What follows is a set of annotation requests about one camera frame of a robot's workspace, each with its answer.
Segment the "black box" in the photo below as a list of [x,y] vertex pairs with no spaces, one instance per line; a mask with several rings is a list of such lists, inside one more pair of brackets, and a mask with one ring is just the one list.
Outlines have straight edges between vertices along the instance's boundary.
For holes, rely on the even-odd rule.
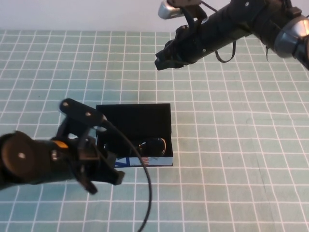
[[[96,109],[102,112],[107,120],[116,126],[129,140],[147,140],[162,138],[166,144],[166,150],[162,156],[143,155],[143,161],[147,166],[172,166],[173,149],[171,141],[171,109],[170,104],[115,104],[97,105]],[[111,131],[97,131],[97,146],[104,147],[113,144],[127,150],[124,140]],[[129,153],[119,154],[116,167],[140,166],[136,156]]]

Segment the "orange label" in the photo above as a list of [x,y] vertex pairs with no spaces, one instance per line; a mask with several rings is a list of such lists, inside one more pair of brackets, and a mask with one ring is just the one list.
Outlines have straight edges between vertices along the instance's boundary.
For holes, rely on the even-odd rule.
[[53,141],[55,144],[57,144],[59,147],[61,148],[69,148],[68,145],[66,145],[64,142],[62,141]]

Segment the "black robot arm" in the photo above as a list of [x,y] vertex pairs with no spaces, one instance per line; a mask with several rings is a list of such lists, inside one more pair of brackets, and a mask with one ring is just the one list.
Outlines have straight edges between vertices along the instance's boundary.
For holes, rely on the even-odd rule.
[[99,150],[95,138],[88,136],[90,129],[106,125],[105,116],[72,99],[62,101],[60,110],[66,118],[49,141],[33,140],[20,131],[0,137],[0,190],[76,179],[95,194],[92,181],[122,183],[124,172],[114,169],[116,156]]
[[289,0],[231,0],[209,17],[201,3],[205,4],[201,0],[162,2],[161,18],[185,16],[188,25],[179,27],[175,39],[156,54],[158,70],[193,64],[252,34],[279,57],[294,57],[309,70],[309,20]]

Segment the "table surface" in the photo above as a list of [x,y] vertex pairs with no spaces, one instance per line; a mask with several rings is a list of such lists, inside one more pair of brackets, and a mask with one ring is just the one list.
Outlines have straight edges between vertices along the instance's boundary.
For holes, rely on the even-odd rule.
[[[309,231],[309,72],[254,37],[226,64],[209,55],[156,71],[170,33],[0,31],[0,132],[54,136],[58,104],[169,102],[173,167],[149,168],[148,232]],[[220,50],[223,58],[231,46]],[[75,182],[0,192],[0,232],[131,232],[144,217],[141,168],[124,183]]]

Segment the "white wall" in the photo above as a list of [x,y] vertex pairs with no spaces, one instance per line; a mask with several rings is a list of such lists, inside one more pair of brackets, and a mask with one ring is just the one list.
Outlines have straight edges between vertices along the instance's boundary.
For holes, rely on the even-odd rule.
[[[309,14],[309,0],[292,0]],[[206,0],[221,8],[229,0]],[[1,29],[174,31],[184,18],[157,16],[161,0],[0,0]]]

